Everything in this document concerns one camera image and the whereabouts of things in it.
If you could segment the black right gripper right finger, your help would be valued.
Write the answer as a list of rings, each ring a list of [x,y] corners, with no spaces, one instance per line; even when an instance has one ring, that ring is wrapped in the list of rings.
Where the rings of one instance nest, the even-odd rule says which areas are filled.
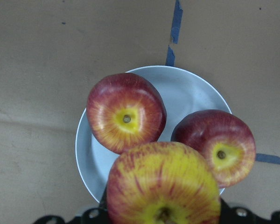
[[[230,207],[221,198],[220,224],[280,224],[280,210],[271,214],[269,219],[262,218],[249,209],[239,206]]]

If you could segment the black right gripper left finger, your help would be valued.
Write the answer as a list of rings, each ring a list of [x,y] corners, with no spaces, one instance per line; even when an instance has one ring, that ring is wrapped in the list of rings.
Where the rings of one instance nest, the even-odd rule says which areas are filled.
[[[107,211],[106,188],[103,192],[98,207],[85,210],[81,215],[75,216],[69,222],[56,215],[46,215],[36,221],[34,224],[108,224],[109,216]]]

